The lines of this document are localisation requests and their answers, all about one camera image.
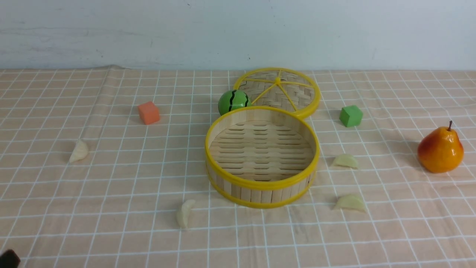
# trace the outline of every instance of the orange cube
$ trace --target orange cube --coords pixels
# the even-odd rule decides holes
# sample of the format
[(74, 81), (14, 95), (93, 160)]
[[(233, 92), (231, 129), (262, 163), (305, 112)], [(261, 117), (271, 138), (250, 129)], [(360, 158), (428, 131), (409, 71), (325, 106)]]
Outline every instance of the orange cube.
[(159, 109), (153, 102), (146, 102), (137, 106), (139, 117), (144, 124), (152, 124), (160, 120)]

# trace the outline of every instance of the black object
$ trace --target black object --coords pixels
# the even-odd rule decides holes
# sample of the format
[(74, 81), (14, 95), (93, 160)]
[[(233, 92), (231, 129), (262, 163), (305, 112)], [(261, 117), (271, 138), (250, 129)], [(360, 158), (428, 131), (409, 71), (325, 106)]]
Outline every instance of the black object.
[(19, 265), (20, 258), (13, 249), (8, 249), (0, 256), (0, 268), (18, 268)]

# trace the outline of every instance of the woven bamboo base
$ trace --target woven bamboo base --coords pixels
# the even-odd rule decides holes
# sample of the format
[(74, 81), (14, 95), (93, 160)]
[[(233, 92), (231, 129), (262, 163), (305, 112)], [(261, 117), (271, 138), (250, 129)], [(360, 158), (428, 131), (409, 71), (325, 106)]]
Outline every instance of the woven bamboo base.
[(316, 175), (319, 146), (312, 129), (293, 114), (252, 106), (213, 123), (206, 154), (209, 178), (219, 192), (266, 208), (292, 202), (307, 189)]

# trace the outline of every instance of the toy watermelon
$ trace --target toy watermelon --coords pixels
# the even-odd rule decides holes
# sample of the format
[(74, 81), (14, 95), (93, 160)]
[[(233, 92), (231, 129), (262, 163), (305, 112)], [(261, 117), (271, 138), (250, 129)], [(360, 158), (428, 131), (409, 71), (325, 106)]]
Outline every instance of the toy watermelon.
[(241, 90), (230, 90), (218, 100), (218, 111), (224, 115), (232, 110), (247, 107), (249, 103), (248, 95)]

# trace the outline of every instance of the green cube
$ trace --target green cube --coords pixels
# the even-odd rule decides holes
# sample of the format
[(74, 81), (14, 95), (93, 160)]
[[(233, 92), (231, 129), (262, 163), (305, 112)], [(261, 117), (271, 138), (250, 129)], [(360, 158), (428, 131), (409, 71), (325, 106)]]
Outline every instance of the green cube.
[(339, 119), (346, 127), (358, 126), (364, 113), (357, 107), (357, 105), (351, 105), (343, 107), (340, 110)]

